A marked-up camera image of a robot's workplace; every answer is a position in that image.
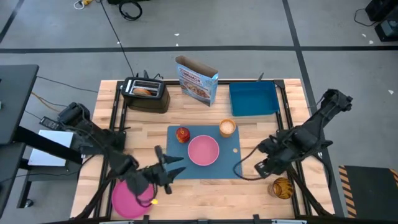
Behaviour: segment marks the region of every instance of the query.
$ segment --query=cereal box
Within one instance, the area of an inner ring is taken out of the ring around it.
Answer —
[[[216,100],[218,71],[185,56],[175,58],[182,92],[210,106]]]

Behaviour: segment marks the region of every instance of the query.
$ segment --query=black equipment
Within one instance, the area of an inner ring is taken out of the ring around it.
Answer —
[[[109,129],[101,129],[90,121],[90,112],[86,107],[79,103],[71,103],[65,108],[58,116],[58,122],[63,129],[69,129],[76,132],[80,136],[86,138],[86,140],[92,143],[93,147],[96,147],[102,151],[104,157],[109,161],[111,170],[106,176],[105,182],[101,185],[90,203],[85,207],[75,219],[88,218],[98,200],[101,198],[107,185],[115,178],[125,180],[129,190],[136,196],[137,202],[142,206],[149,206],[150,201],[142,201],[138,199],[149,184],[153,185],[154,196],[156,196],[157,186],[164,187],[167,194],[172,193],[170,184],[174,178],[181,173],[185,167],[181,167],[175,170],[167,172],[165,170],[165,164],[170,164],[182,160],[181,157],[166,156],[162,153],[160,146],[155,146],[155,154],[158,158],[158,163],[139,168],[138,161],[131,155],[123,154],[124,140],[126,138],[126,132],[119,130],[114,132]]]
[[[382,42],[398,40],[398,7],[391,11],[374,30]]]
[[[149,78],[146,71],[144,78],[126,78],[121,93],[132,110],[166,113],[169,108],[170,95],[166,84],[161,80]]]
[[[328,90],[323,94],[321,108],[303,125],[290,130],[277,131],[276,136],[269,136],[256,147],[259,151],[268,154],[267,159],[254,166],[260,176],[265,179],[271,174],[280,175],[287,171],[319,215],[331,214],[317,202],[301,182],[291,164],[295,161],[302,161],[333,144],[332,141],[322,139],[323,128],[340,111],[349,111],[352,100],[352,97],[345,96],[338,90]]]
[[[365,11],[370,21],[382,21],[396,5],[398,0],[372,0]]]
[[[138,1],[134,1],[134,0],[108,0],[108,3],[109,4],[114,4],[114,5],[119,5],[119,12],[120,12],[120,14],[123,16],[123,18],[125,20],[136,21],[138,18],[140,18],[142,16],[142,8],[138,4]],[[123,6],[125,4],[129,4],[129,3],[135,5],[138,8],[138,10],[139,10],[138,16],[130,16],[130,14],[128,12],[123,10]]]

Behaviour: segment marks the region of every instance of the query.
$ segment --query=blue bin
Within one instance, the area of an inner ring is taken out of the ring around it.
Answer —
[[[233,116],[273,114],[279,110],[273,81],[229,84]]]

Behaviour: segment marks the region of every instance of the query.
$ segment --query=wooden table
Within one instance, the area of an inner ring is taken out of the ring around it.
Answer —
[[[285,79],[285,89],[294,125],[302,124],[309,118],[308,108],[300,79]],[[93,121],[101,128],[108,128],[115,94],[116,80],[103,80],[93,114]],[[132,154],[140,163],[147,166],[157,162],[154,146],[166,147],[167,127],[170,125],[209,124],[218,125],[222,119],[231,118],[239,126],[241,156],[244,157],[268,135],[277,130],[276,116],[233,117],[229,103],[228,85],[219,85],[215,103],[208,107],[184,95],[179,86],[167,87],[171,95],[169,110],[165,114],[144,113],[127,110],[126,153]],[[282,97],[277,90],[284,127],[287,128],[283,111]],[[243,163],[246,177],[258,176],[254,164],[266,155],[256,151]],[[78,215],[90,201],[98,188],[102,156],[96,156],[82,168],[78,181],[71,217]],[[315,198],[330,213],[333,205],[328,190],[325,172],[320,162],[312,157],[302,162],[307,187]],[[190,219],[252,219],[253,214],[260,218],[293,218],[291,200],[271,197],[267,186],[279,176],[273,175],[265,180],[246,181],[238,179],[215,180],[175,180],[171,185],[173,194],[166,195],[159,190],[159,204],[153,205],[149,212],[151,220],[190,220]],[[300,212],[304,214],[301,193],[297,192]],[[105,214],[106,199],[103,197],[101,215]],[[115,211],[113,220],[124,219]]]

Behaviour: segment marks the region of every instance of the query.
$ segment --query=black desk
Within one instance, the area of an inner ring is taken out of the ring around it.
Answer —
[[[76,170],[76,167],[79,167],[82,162],[79,152],[19,126],[38,70],[39,66],[37,65],[0,65],[0,101],[2,105],[0,110],[0,182],[9,179],[0,183],[0,217],[6,207],[19,168],[29,170],[30,174],[43,173],[44,170],[47,173],[54,173],[59,170],[59,167],[43,169],[43,167],[29,166],[27,159],[22,158],[26,145],[72,161],[72,170]],[[39,180],[37,176],[29,176],[25,179],[18,207],[24,207],[30,184],[35,180]]]

